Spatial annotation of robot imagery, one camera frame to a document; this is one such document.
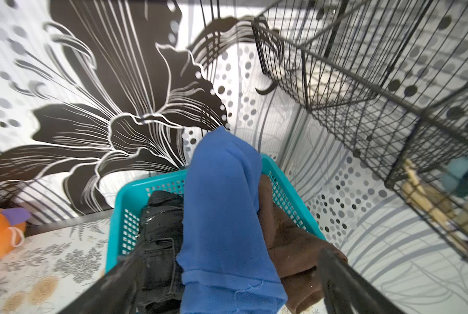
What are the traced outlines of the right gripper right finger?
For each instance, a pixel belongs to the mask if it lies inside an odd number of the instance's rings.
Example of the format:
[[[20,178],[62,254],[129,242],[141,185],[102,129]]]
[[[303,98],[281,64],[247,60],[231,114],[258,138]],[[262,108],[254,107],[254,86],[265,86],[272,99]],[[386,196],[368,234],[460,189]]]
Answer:
[[[404,314],[331,250],[320,254],[318,271],[328,313]]]

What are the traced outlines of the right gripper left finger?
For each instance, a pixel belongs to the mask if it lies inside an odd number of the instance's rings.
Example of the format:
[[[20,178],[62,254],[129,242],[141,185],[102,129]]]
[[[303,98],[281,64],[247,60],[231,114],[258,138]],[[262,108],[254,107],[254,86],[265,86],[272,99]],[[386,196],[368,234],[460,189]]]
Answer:
[[[115,267],[61,313],[136,313],[137,299],[146,277],[144,251],[139,248]]]

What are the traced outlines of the blue long pants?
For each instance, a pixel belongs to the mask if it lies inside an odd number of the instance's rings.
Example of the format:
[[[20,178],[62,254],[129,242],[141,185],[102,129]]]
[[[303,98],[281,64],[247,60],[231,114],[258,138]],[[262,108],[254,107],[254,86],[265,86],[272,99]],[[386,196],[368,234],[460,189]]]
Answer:
[[[184,185],[182,313],[277,313],[286,303],[258,220],[260,153],[225,128],[193,153]]]

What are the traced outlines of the orange fish plush toy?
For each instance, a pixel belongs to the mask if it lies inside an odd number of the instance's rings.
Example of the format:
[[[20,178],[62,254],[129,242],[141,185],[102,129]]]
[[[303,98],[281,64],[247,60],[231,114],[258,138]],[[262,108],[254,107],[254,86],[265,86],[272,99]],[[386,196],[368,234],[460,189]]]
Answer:
[[[24,208],[0,209],[0,259],[25,242],[31,213]]]

